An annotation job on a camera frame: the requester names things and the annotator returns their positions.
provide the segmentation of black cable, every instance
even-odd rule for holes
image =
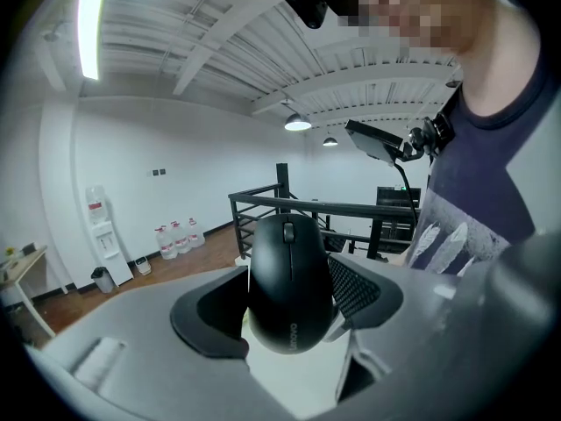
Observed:
[[[394,163],[394,167],[397,168],[397,171],[400,172],[401,177],[403,178],[403,182],[405,183],[405,190],[409,195],[409,204],[411,205],[411,210],[413,211],[413,219],[415,220],[415,228],[417,227],[417,211],[415,210],[415,203],[413,203],[413,194],[411,193],[411,188],[409,187],[409,181],[407,180],[407,176],[405,176],[405,171],[403,167]]]

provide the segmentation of ceiling light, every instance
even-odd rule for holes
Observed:
[[[328,137],[326,140],[323,141],[323,146],[335,146],[339,145],[335,138]]]
[[[309,118],[302,114],[292,114],[287,118],[287,123],[284,124],[285,129],[289,131],[304,131],[312,127]]]
[[[103,0],[78,0],[78,50],[82,75],[98,79],[97,41]]]

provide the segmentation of navy t-shirt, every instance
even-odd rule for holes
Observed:
[[[462,275],[472,263],[490,260],[533,234],[507,164],[556,94],[558,82],[547,62],[542,50],[522,93],[489,117],[473,114],[459,90],[449,116],[456,137],[433,163],[409,267]]]

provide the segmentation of ceiling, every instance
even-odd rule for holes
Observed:
[[[39,64],[55,88],[56,74],[63,86],[80,77],[75,8],[60,0],[41,26],[40,52],[28,52],[27,74]],[[282,0],[105,0],[99,66],[101,81],[170,81],[170,98],[189,86],[228,94],[257,118],[285,118],[288,98],[314,126],[432,115],[453,91],[445,86],[452,74],[461,79],[450,55],[407,49],[381,29],[339,26],[332,13],[312,31]]]

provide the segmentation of trash can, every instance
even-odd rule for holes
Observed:
[[[91,274],[91,278],[103,293],[110,293],[115,287],[115,284],[111,279],[111,275],[109,274],[109,271],[107,271],[106,267],[97,267]]]

